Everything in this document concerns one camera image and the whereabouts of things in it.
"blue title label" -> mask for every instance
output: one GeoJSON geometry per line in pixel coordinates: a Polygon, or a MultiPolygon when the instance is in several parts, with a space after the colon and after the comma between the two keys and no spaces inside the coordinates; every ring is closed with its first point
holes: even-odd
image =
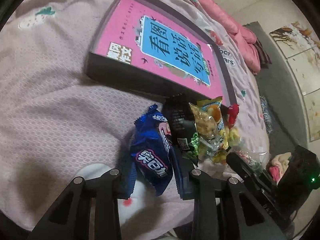
{"type": "Polygon", "coordinates": [[[210,85],[201,50],[181,34],[144,16],[141,51],[210,85]]]}

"red wrapper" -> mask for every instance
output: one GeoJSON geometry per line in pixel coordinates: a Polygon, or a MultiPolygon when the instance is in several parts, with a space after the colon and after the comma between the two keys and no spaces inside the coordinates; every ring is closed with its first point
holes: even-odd
{"type": "Polygon", "coordinates": [[[238,104],[233,104],[229,106],[228,111],[227,111],[227,121],[228,121],[228,127],[231,129],[234,127],[237,117],[239,114],[239,105],[238,104]]]}

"pink book cover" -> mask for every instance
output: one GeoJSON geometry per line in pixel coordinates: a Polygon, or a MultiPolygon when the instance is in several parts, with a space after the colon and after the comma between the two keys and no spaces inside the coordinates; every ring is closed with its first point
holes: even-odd
{"type": "Polygon", "coordinates": [[[93,53],[159,75],[208,98],[228,97],[209,44],[137,0],[120,0],[115,6],[93,53]]]}

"clear plastic bag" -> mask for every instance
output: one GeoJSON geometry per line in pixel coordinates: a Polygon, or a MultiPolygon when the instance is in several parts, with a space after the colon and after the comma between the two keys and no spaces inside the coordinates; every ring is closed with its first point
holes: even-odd
{"type": "Polygon", "coordinates": [[[257,175],[264,170],[263,163],[268,158],[268,152],[252,152],[243,144],[232,147],[229,152],[237,153],[257,175]]]}

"cloth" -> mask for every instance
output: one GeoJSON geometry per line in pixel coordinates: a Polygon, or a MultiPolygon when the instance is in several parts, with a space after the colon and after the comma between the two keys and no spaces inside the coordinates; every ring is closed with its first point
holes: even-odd
{"type": "Polygon", "coordinates": [[[268,53],[264,50],[261,42],[257,39],[256,43],[254,43],[253,45],[257,49],[259,60],[260,60],[260,66],[264,68],[268,68],[268,64],[272,64],[272,62],[268,53]]]}
{"type": "Polygon", "coordinates": [[[280,177],[279,180],[281,180],[285,171],[288,169],[290,159],[291,159],[291,152],[287,152],[287,153],[277,155],[271,161],[272,166],[277,166],[279,168],[279,177],[280,177]]]}
{"type": "Polygon", "coordinates": [[[260,103],[261,103],[261,107],[262,107],[262,114],[263,114],[264,123],[265,123],[266,129],[267,129],[267,134],[270,134],[273,132],[273,127],[272,127],[271,116],[269,113],[268,102],[265,97],[260,96],[260,103]]]}
{"type": "Polygon", "coordinates": [[[232,37],[247,66],[255,73],[260,71],[260,61],[254,44],[256,35],[249,29],[243,27],[220,8],[213,0],[197,0],[206,13],[215,21],[219,22],[232,37]]]}
{"type": "MultiPolygon", "coordinates": [[[[27,230],[81,168],[114,167],[134,120],[155,102],[83,75],[92,37],[113,1],[24,0],[0,32],[0,209],[27,230]]],[[[248,149],[268,151],[256,84],[234,41],[201,6],[161,1],[219,36],[240,105],[236,125],[248,149]]],[[[210,161],[200,169],[215,173],[210,161]]],[[[174,178],[162,196],[143,197],[146,206],[122,224],[124,240],[153,239],[192,220],[193,201],[180,199],[174,178]]]]}
{"type": "Polygon", "coordinates": [[[270,166],[269,167],[269,171],[270,171],[270,174],[273,178],[273,180],[277,183],[279,183],[280,181],[280,174],[279,174],[279,167],[277,166],[270,166]]]}

